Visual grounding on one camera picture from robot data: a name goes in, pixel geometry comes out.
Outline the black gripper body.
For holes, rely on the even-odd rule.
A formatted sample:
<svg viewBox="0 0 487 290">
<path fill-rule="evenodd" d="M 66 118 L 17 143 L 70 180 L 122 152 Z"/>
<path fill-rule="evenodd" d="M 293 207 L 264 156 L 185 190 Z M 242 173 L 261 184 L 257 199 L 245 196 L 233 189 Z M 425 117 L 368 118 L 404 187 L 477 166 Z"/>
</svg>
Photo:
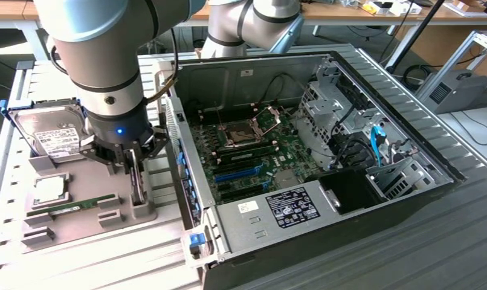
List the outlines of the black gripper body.
<svg viewBox="0 0 487 290">
<path fill-rule="evenodd" d="M 121 115 L 98 115 L 85 110 L 92 132 L 102 146 L 113 149 L 132 148 L 134 141 L 144 144 L 153 135 L 144 105 L 137 105 Z"/>
</svg>

